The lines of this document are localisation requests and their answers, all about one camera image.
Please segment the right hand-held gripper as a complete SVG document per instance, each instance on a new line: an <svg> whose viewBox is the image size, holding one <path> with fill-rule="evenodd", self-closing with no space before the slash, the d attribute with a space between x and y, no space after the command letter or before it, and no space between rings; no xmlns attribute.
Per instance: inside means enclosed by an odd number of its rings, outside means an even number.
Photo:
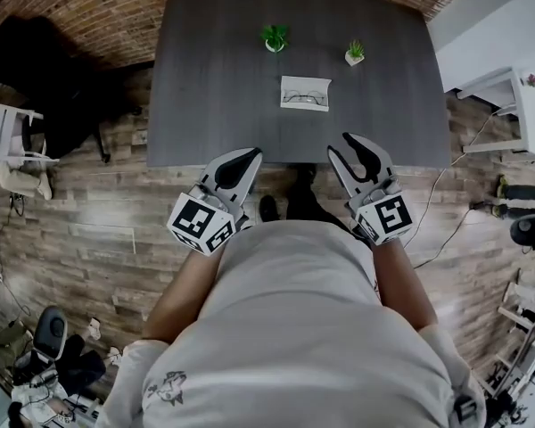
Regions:
<svg viewBox="0 0 535 428"><path fill-rule="evenodd" d="M414 222L398 180L388 178L392 175L391 156L363 136L343 132L342 137L365 169L365 175L359 177L339 151L327 146L333 170L351 198L347 205L352 217L374 245L400 238Z"/></svg>

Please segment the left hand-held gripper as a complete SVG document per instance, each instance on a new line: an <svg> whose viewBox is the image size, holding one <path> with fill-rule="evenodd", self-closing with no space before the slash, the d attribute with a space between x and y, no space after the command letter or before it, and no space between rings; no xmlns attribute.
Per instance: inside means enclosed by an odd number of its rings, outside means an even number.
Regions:
<svg viewBox="0 0 535 428"><path fill-rule="evenodd" d="M243 201L252 189L263 161L260 148L224 153L203 171L203 180L189 193L181 193L169 216L167 228L178 241L210 256L249 219Z"/></svg>

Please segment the thin wire eyeglasses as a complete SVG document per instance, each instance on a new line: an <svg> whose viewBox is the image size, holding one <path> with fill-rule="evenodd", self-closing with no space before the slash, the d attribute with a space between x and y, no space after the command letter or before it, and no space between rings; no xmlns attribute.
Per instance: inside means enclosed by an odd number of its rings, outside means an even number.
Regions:
<svg viewBox="0 0 535 428"><path fill-rule="evenodd" d="M301 92L297 90L285 89L283 103L307 103L317 106L327 105L327 96L318 91Z"/></svg>

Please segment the white cloth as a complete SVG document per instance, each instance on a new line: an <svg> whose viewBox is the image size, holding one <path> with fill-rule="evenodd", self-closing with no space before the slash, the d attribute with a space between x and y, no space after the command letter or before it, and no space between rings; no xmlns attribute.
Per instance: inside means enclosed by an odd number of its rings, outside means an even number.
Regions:
<svg viewBox="0 0 535 428"><path fill-rule="evenodd" d="M306 77L294 77L294 76L282 76L281 77L281 97L280 107L285 109L296 109L305 111L321 111L329 112L329 94L328 89L332 80L327 78L306 78ZM301 92L318 91L327 96L326 106L317 106L307 103L283 103L284 90L291 89Z"/></svg>

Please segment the person's left forearm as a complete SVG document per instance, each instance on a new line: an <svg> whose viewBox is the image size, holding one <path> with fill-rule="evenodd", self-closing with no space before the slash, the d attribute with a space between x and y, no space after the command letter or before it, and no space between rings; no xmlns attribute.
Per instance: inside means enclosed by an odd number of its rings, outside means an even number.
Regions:
<svg viewBox="0 0 535 428"><path fill-rule="evenodd" d="M190 251L148 316L142 339L171 344L197 320L217 278L224 250L222 245L210 256Z"/></svg>

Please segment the person's right forearm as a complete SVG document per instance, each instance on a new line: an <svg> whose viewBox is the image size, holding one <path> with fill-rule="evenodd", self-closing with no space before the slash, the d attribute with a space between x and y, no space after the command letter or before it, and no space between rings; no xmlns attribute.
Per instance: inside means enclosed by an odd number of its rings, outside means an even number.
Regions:
<svg viewBox="0 0 535 428"><path fill-rule="evenodd" d="M438 323L433 305L399 239L372 247L382 304L420 331Z"/></svg>

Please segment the person's left leg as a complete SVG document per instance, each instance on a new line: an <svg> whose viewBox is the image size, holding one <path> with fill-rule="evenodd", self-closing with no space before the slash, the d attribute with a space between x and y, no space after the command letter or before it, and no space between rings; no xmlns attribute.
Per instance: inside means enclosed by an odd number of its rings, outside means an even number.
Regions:
<svg viewBox="0 0 535 428"><path fill-rule="evenodd" d="M280 219L276 200L271 195L265 195L259 202L259 216L263 223L273 222Z"/></svg>

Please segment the person's leg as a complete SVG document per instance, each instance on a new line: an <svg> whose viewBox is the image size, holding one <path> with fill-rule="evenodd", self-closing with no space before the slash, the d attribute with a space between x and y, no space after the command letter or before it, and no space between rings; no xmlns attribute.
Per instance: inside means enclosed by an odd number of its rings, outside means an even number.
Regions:
<svg viewBox="0 0 535 428"><path fill-rule="evenodd" d="M265 195L259 202L259 216L263 223L273 222L280 219L276 200L271 195Z"/></svg>
<svg viewBox="0 0 535 428"><path fill-rule="evenodd" d="M286 194L288 201L286 219L325 222L351 234L351 231L336 216L326 211L317 201L312 190L317 174L317 165L297 164L292 168L296 172L296 178Z"/></svg>

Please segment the person's right leg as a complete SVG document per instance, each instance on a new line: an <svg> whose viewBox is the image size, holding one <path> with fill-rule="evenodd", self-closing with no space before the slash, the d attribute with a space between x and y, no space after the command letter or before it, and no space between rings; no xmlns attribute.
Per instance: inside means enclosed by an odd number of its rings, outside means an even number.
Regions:
<svg viewBox="0 0 535 428"><path fill-rule="evenodd" d="M351 234L351 231L336 216L326 211L317 201L312 190L317 174L317 165L297 164L292 168L296 172L296 178L286 194L288 201L286 219L325 222Z"/></svg>

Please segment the dark grey wooden table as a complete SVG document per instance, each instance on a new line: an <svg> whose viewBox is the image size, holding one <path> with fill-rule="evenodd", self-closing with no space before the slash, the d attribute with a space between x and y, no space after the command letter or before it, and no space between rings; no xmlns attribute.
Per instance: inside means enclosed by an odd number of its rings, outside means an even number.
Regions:
<svg viewBox="0 0 535 428"><path fill-rule="evenodd" d="M271 53L260 35L286 25ZM365 49L345 61L352 40ZM281 77L327 78L329 112L280 107ZM422 14L383 0L168 0L152 73L151 167L205 165L258 147L268 163L348 161L343 132L379 144L400 166L446 168L450 134Z"/></svg>

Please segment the spiky plant angular white pot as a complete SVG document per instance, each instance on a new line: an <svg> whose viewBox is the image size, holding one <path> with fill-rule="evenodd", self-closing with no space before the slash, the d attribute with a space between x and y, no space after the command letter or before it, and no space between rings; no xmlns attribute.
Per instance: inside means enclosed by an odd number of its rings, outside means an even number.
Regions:
<svg viewBox="0 0 535 428"><path fill-rule="evenodd" d="M349 66L355 66L365 59L365 49L358 40L352 40L345 52L345 61Z"/></svg>

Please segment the leafy plant round white pot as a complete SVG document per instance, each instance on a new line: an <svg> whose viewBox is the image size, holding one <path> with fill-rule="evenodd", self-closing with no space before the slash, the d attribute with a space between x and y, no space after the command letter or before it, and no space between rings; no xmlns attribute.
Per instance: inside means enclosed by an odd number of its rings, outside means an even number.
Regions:
<svg viewBox="0 0 535 428"><path fill-rule="evenodd" d="M271 53L279 53L288 45L288 27L286 25L266 25L261 32L261 39Z"/></svg>

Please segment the person's white t-shirt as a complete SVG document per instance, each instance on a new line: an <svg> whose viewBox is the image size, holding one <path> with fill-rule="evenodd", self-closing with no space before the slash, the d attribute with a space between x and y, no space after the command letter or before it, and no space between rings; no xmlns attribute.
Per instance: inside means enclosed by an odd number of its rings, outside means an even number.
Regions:
<svg viewBox="0 0 535 428"><path fill-rule="evenodd" d="M237 233L197 320L124 349L95 428L459 428L462 394L483 428L449 333L382 304L373 246L318 221Z"/></svg>

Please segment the white side table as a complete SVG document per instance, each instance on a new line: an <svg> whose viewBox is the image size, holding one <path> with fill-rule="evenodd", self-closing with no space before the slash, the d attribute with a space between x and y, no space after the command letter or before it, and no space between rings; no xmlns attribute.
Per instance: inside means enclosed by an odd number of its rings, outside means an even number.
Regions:
<svg viewBox="0 0 535 428"><path fill-rule="evenodd" d="M457 94L459 100L485 91L500 83L508 83L512 88L513 101L499 108L497 115L515 114L518 118L520 138L496 143L475 144L463 147L463 153L513 151L527 152L535 156L535 87L527 86L525 79L530 73L517 69L501 69L477 78L464 86Z"/></svg>

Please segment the black office chair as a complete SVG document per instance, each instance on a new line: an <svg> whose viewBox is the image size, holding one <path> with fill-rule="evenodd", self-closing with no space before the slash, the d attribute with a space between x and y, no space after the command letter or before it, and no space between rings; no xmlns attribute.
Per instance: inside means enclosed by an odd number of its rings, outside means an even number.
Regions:
<svg viewBox="0 0 535 428"><path fill-rule="evenodd" d="M91 136L102 162L109 162L101 124L141 112L122 78L71 56L61 32L43 16L9 16L0 24L0 84L26 97L44 116L37 132L44 135L45 154L52 159L68 155Z"/></svg>

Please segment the white chair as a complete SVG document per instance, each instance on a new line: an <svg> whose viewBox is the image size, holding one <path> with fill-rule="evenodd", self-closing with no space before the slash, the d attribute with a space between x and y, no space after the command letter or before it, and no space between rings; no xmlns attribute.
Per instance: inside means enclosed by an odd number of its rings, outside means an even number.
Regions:
<svg viewBox="0 0 535 428"><path fill-rule="evenodd" d="M0 161L9 163L23 163L26 161L43 163L58 162L58 159L52 159L38 152L26 151L24 149L18 152L11 151L12 141L16 139L14 136L14 126L18 116L27 116L30 126L32 126L34 119L44 118L41 113L33 110L23 110L0 103Z"/></svg>

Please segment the white metal frame rack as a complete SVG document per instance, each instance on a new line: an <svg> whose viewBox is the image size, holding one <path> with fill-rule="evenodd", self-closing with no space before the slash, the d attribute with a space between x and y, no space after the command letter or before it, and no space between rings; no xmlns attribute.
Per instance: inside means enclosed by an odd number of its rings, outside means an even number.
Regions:
<svg viewBox="0 0 535 428"><path fill-rule="evenodd" d="M514 399L535 372L535 274L517 271L498 313L513 323L508 331L512 343L495 354L494 371L481 383L493 399L504 393Z"/></svg>

